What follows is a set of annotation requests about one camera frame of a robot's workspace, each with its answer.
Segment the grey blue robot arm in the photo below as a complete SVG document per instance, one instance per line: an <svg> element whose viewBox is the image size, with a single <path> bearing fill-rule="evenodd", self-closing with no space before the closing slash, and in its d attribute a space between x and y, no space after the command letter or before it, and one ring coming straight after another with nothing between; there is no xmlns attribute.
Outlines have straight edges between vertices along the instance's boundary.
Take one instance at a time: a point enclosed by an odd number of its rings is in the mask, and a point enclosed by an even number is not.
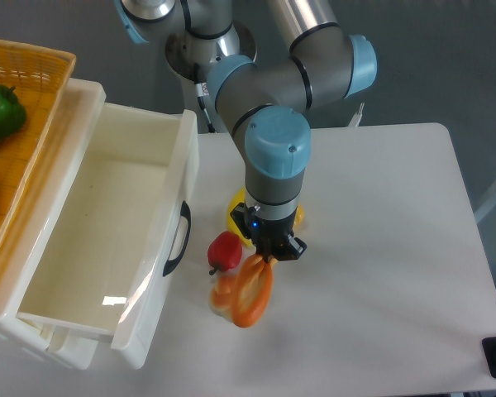
<svg viewBox="0 0 496 397"><path fill-rule="evenodd" d="M261 69L251 33L230 1L119 1L130 38L139 24L168 22L170 68L188 83L186 103L209 132L230 134L245 164L245 197L230 217L265 260L294 261L306 250L294 235L311 129L304 113L370 87L377 56L363 36L345 34L326 1L269 5L288 58Z"/></svg>

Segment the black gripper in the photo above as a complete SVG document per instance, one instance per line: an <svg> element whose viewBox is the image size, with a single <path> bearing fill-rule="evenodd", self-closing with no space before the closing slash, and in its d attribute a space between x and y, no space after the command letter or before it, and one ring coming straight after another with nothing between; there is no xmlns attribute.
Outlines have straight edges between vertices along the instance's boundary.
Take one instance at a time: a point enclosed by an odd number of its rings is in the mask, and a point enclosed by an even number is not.
<svg viewBox="0 0 496 397"><path fill-rule="evenodd" d="M265 257L270 265L278 261L296 261L306 251L307 244L294 235L293 221L296 209L284 218L275 218L274 214L265 215L266 206L256 204L248 207L245 203L238 205L238 225L243 235L250 239L256 253Z"/></svg>

